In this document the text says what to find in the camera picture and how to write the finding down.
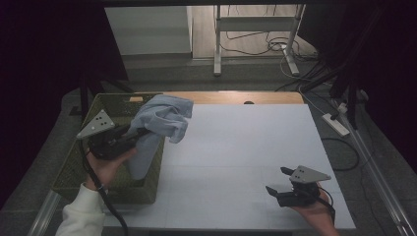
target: white sleeve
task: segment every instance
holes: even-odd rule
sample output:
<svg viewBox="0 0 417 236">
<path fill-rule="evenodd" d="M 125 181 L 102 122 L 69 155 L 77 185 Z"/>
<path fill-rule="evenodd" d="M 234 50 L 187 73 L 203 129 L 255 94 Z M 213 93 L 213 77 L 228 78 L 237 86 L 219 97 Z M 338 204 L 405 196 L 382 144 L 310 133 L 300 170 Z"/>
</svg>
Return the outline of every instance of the white sleeve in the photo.
<svg viewBox="0 0 417 236">
<path fill-rule="evenodd" d="M 59 226 L 56 235 L 101 235 L 104 223 L 102 199 L 98 192 L 81 185 L 74 201 L 63 209 L 64 221 Z"/>
</svg>

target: white power strip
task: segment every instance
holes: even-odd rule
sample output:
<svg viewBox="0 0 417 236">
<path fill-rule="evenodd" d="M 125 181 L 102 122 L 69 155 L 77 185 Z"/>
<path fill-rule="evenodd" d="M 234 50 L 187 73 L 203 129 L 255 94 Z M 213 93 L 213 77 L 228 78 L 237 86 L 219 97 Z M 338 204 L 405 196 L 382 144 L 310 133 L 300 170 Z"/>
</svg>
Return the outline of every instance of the white power strip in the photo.
<svg viewBox="0 0 417 236">
<path fill-rule="evenodd" d="M 322 116 L 322 118 L 342 137 L 345 137 L 348 134 L 350 134 L 350 132 L 346 128 L 344 128 L 344 126 L 342 124 L 340 124 L 335 119 L 331 120 L 330 117 L 331 117 L 331 115 L 329 113 Z"/>
</svg>

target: wall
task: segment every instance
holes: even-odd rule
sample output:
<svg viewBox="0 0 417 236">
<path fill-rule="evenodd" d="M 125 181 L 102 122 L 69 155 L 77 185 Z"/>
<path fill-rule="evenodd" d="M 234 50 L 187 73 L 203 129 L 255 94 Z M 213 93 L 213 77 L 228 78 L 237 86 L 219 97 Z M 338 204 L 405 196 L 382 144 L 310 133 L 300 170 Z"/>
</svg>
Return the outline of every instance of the wall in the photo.
<svg viewBox="0 0 417 236">
<path fill-rule="evenodd" d="M 187 7 L 106 8 L 122 55 L 191 52 Z"/>
</svg>

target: green plastic basket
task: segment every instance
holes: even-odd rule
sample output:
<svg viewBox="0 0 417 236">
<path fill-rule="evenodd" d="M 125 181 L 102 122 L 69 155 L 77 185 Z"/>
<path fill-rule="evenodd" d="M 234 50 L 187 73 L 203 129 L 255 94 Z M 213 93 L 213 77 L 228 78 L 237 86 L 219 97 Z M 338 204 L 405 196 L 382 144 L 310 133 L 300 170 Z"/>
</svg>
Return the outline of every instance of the green plastic basket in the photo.
<svg viewBox="0 0 417 236">
<path fill-rule="evenodd" d="M 101 109 L 104 109 L 116 124 L 130 124 L 141 106 L 154 96 L 155 93 L 98 94 L 92 102 L 83 127 Z M 132 97 L 141 97 L 142 101 L 131 101 Z M 144 179 L 134 180 L 124 165 L 119 168 L 108 191 L 108 197 L 112 203 L 137 205 L 154 203 L 159 180 L 160 163 L 162 161 L 163 145 L 164 138 L 159 142 L 157 152 L 150 165 L 148 174 Z M 87 173 L 83 168 L 79 145 L 77 141 L 74 141 L 61 171 L 52 186 L 52 190 L 72 202 L 80 190 L 81 183 L 86 181 L 86 177 Z"/>
</svg>

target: crumpled fabric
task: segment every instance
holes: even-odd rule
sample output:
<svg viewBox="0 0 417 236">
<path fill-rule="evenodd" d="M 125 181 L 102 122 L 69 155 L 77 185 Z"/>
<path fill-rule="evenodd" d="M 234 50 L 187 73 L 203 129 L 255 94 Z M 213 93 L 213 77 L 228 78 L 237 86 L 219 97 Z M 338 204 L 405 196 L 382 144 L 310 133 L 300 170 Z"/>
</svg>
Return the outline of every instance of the crumpled fabric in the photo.
<svg viewBox="0 0 417 236">
<path fill-rule="evenodd" d="M 137 128 L 150 130 L 138 139 L 138 152 L 127 163 L 133 179 L 145 178 L 162 137 L 178 144 L 184 138 L 188 127 L 186 118 L 191 118 L 194 101 L 172 95 L 159 94 L 144 104 L 131 121 L 128 134 Z"/>
</svg>

